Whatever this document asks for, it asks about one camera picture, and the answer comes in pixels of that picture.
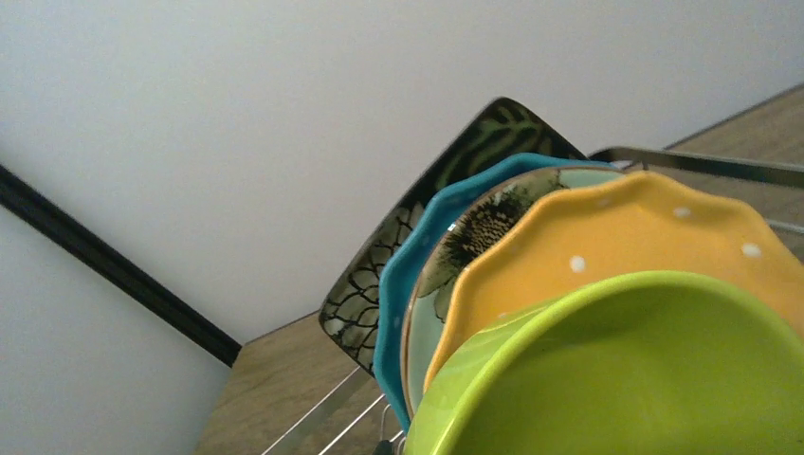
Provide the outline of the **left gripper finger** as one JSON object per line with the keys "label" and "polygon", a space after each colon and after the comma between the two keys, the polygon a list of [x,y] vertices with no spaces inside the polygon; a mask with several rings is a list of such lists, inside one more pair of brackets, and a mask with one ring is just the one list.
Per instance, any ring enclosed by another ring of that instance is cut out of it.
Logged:
{"label": "left gripper finger", "polygon": [[372,455],[393,455],[394,444],[390,440],[381,440],[375,446]]}

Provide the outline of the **light blue floral plate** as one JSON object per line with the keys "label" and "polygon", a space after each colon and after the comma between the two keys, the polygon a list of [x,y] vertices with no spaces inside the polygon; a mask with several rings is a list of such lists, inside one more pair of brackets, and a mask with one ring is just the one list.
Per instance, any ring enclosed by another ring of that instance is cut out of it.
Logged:
{"label": "light blue floral plate", "polygon": [[520,173],[479,196],[439,231],[442,237],[431,249],[412,289],[401,332],[400,370],[410,417],[423,399],[425,376],[462,270],[498,243],[544,195],[599,185],[624,175],[622,170],[598,166],[561,166]]}

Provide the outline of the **yellow-green small bowl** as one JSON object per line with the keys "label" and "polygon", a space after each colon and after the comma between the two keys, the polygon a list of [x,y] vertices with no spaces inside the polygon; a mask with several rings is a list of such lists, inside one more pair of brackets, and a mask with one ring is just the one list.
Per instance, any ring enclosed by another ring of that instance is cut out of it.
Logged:
{"label": "yellow-green small bowl", "polygon": [[495,321],[449,358],[408,454],[799,454],[803,344],[688,272],[621,275]]}

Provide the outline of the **orange plate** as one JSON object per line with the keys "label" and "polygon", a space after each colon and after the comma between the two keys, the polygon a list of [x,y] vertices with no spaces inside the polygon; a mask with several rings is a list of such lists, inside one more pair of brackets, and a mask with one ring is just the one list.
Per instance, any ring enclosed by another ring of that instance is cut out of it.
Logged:
{"label": "orange plate", "polygon": [[460,273],[425,376],[497,319],[588,284],[680,270],[730,282],[803,329],[803,266],[750,205],[653,172],[540,198]]}

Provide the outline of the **metal wire dish rack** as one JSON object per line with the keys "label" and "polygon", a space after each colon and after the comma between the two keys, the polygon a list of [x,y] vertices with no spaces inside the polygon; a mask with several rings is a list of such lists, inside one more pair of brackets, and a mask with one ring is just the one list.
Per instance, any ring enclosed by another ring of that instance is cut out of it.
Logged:
{"label": "metal wire dish rack", "polygon": [[[413,212],[418,206],[424,207],[435,194],[449,184],[457,183],[460,189],[467,186],[466,181],[500,178],[504,173],[512,173],[525,166],[537,164],[565,164],[572,157],[565,155],[553,157],[541,154],[513,154],[490,152],[482,156],[489,165],[480,171],[470,171],[468,162],[475,153],[459,152],[452,148],[446,150],[433,161],[410,186],[402,198],[393,206],[388,216],[396,215],[400,209]],[[597,151],[585,162],[604,164],[616,161],[629,161],[644,166],[656,165],[680,171],[728,177],[744,181],[759,182],[775,186],[801,190],[803,188],[803,166],[788,163],[771,163],[744,158],[718,157],[667,150],[648,150],[629,147],[614,147]],[[356,367],[341,380],[317,405],[309,410],[288,429],[276,442],[268,446],[264,454],[290,454],[302,440],[348,400],[363,383],[374,374],[369,364],[359,360],[361,354],[372,354],[371,348],[358,348],[340,341],[340,335],[332,336],[338,347],[352,358]]]}

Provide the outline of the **left black frame post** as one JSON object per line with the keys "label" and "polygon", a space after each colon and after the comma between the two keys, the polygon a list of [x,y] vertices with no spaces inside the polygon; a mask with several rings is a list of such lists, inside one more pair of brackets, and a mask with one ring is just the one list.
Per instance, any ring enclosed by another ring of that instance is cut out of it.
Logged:
{"label": "left black frame post", "polygon": [[6,167],[1,205],[231,367],[242,345]]}

